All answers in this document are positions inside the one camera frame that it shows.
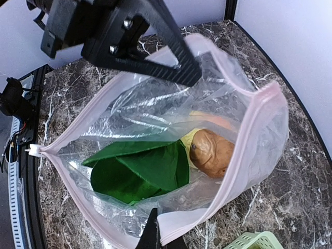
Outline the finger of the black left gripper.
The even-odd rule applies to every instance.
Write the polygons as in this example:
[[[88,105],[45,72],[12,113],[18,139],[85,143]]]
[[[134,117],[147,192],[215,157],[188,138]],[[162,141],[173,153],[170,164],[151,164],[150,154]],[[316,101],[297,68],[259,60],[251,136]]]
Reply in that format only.
[[[153,76],[175,83],[196,83],[202,77],[200,63],[192,54],[164,1],[144,1],[144,18],[177,58],[173,67],[159,65]]]

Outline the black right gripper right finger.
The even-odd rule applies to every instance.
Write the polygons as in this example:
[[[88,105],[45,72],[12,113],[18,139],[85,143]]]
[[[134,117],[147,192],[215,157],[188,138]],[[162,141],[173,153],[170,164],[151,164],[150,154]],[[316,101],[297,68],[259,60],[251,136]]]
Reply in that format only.
[[[163,246],[163,249],[188,249],[183,237],[179,237],[167,245]]]

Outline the green white bok choy toy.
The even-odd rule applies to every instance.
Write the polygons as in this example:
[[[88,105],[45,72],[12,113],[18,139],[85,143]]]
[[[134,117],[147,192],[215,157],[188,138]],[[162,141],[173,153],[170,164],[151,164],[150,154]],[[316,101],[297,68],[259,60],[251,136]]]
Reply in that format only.
[[[93,191],[129,205],[189,183],[189,163],[180,140],[114,142],[82,164],[92,169]]]

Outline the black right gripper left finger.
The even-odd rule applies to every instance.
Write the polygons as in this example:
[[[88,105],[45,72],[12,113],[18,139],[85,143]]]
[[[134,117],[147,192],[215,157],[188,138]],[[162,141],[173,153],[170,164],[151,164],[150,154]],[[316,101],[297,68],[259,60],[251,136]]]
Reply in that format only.
[[[153,208],[135,249],[160,249],[160,232],[157,221],[158,210]]]

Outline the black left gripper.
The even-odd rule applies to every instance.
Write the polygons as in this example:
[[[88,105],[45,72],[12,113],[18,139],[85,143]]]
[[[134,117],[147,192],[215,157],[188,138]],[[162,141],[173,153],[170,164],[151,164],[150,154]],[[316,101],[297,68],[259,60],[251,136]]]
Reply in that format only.
[[[167,66],[138,52],[138,40],[150,27],[150,1],[42,1],[40,8],[48,14],[41,50],[52,59],[59,50],[83,45],[81,56],[97,67],[195,85],[193,56]]]

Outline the pale yellow walnut toy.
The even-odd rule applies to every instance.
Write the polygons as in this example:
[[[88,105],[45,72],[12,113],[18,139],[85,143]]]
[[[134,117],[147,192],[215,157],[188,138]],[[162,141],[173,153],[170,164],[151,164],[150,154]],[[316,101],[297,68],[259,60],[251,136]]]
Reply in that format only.
[[[192,162],[190,155],[193,156],[195,160],[197,160],[201,156],[201,148],[199,147],[199,142],[196,141],[196,144],[192,144],[192,141],[195,140],[195,134],[199,132],[201,129],[193,129],[186,135],[181,138],[181,142],[185,146],[185,151],[188,159],[189,166],[193,169],[198,169],[196,165]]]

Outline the orange yellow toy food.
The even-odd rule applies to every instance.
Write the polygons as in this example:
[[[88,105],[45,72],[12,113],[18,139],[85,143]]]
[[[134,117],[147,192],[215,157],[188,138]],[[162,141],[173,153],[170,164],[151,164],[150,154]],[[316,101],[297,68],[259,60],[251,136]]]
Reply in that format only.
[[[206,129],[207,126],[205,123],[211,123],[217,125],[218,127],[225,128],[226,130],[238,132],[238,128],[227,119],[198,110],[191,111],[186,120],[200,123],[197,126],[197,129]]]

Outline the brown mushroom toy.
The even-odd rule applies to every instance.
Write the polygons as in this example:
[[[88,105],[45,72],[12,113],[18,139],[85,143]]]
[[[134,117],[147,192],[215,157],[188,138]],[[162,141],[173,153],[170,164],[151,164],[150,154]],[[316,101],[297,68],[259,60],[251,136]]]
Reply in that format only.
[[[209,129],[197,131],[189,148],[193,165],[210,178],[223,178],[234,152],[234,143]]]

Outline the clear zip top bag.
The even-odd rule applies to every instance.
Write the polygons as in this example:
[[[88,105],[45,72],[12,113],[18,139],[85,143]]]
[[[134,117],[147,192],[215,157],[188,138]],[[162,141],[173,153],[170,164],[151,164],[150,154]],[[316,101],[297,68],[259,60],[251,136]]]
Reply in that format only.
[[[117,248],[135,248],[153,208],[160,242],[168,244],[211,218],[242,192],[262,182],[277,165],[288,139],[288,105],[273,81],[256,89],[237,60],[200,34],[185,38],[202,77],[192,87],[133,73],[119,73],[50,145],[31,151],[55,166],[90,225]],[[189,183],[133,205],[93,191],[92,169],[82,164],[114,142],[176,142],[200,123],[193,110],[220,116],[238,128],[206,129],[234,143],[223,178],[189,167]]]

